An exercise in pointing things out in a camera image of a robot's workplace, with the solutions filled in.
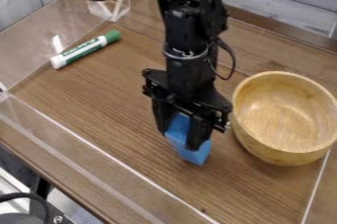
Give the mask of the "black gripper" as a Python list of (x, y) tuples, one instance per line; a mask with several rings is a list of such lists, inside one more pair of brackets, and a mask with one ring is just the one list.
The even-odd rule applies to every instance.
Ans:
[(178, 94), (169, 88), (169, 77), (165, 70), (145, 69), (142, 71), (145, 85), (142, 93), (152, 99), (153, 114), (160, 133), (169, 129), (177, 112), (190, 116), (186, 132), (186, 149), (197, 151), (210, 138), (212, 130), (225, 131), (229, 113), (233, 106), (229, 100), (208, 84), (190, 97)]

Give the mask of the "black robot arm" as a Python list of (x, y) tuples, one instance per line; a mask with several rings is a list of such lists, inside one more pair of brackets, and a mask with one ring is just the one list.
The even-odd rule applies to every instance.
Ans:
[(157, 129), (169, 132), (182, 113), (190, 125), (184, 147), (196, 151), (222, 131), (232, 104), (214, 88), (218, 50), (229, 45), (220, 35), (229, 13), (222, 0), (157, 0), (165, 25), (164, 70), (146, 69), (144, 94), (152, 98)]

